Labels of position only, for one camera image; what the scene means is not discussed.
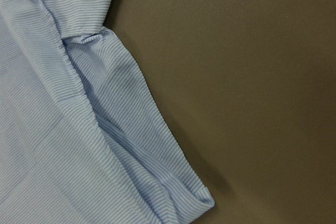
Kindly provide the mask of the light blue striped shirt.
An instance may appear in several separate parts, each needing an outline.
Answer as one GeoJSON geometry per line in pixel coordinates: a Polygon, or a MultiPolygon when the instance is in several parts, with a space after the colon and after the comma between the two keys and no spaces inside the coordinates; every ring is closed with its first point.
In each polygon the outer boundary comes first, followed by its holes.
{"type": "Polygon", "coordinates": [[[111,0],[1,0],[1,223],[191,223],[214,207],[111,0]]]}

